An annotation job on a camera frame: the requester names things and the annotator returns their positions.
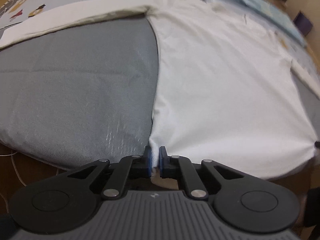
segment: black circular cap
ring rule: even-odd
[[[64,208],[69,202],[66,193],[59,190],[46,190],[32,198],[32,205],[40,211],[57,211]]]
[[[241,203],[252,211],[268,212],[278,205],[278,200],[269,192],[250,191],[242,195]]]
[[[286,188],[248,177],[228,181],[215,195],[213,208],[220,218],[250,233],[271,234],[292,226],[299,214],[297,197]]]

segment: logo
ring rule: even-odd
[[[156,198],[156,197],[159,197],[159,194],[158,193],[152,193],[150,196],[153,197],[153,198]]]

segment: gray fabric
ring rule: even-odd
[[[0,141],[65,169],[142,154],[157,74],[142,16],[13,45],[0,51]]]
[[[320,100],[300,81],[299,78],[292,75],[292,79],[298,88],[300,100],[306,114],[315,128],[318,138],[320,138]]]

